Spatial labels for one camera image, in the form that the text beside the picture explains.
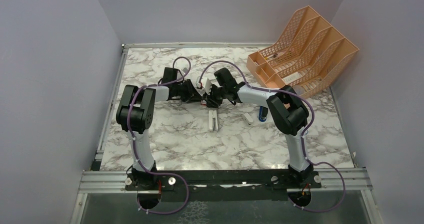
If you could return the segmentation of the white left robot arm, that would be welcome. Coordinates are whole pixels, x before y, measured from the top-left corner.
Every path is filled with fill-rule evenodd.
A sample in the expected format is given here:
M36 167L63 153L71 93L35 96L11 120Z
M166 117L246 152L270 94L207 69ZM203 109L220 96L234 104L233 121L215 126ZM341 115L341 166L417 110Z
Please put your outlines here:
M157 175L151 147L149 143L149 128L153 122L156 102L180 100L184 103L200 102L201 95L197 92L190 79L183 79L179 69L166 67L163 77L157 86L141 88L126 85L120 99L116 122L127 132L131 141L133 154L133 169L141 172L139 184L145 189L155 187Z

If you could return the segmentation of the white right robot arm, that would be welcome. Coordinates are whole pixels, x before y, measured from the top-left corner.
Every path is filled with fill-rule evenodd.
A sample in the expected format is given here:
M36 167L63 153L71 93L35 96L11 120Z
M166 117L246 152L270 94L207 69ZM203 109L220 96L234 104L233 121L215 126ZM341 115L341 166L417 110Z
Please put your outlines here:
M217 85L199 78L197 87L204 90L207 106L217 108L224 99L233 104L248 103L268 109L277 129L286 138L289 150L289 182L294 187L301 187L308 182L313 171L304 135L308 124L309 111L303 100L291 86L280 89L255 87L246 82L237 82L227 68L214 73Z

